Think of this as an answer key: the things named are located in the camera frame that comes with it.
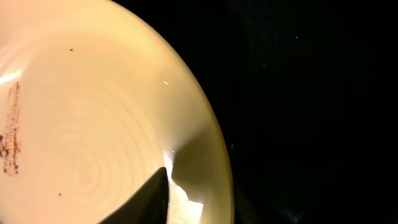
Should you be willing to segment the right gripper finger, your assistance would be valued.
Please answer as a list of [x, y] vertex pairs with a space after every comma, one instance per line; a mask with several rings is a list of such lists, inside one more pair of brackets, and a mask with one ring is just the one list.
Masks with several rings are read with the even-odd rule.
[[161, 167], [100, 224], [166, 224], [169, 197], [167, 169]]

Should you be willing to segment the yellow plate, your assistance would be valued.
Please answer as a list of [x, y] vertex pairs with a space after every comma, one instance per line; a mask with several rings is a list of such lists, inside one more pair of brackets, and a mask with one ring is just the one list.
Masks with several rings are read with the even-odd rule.
[[159, 170], [167, 223], [234, 221], [208, 99], [112, 1], [1, 2], [1, 134], [2, 223], [101, 223]]

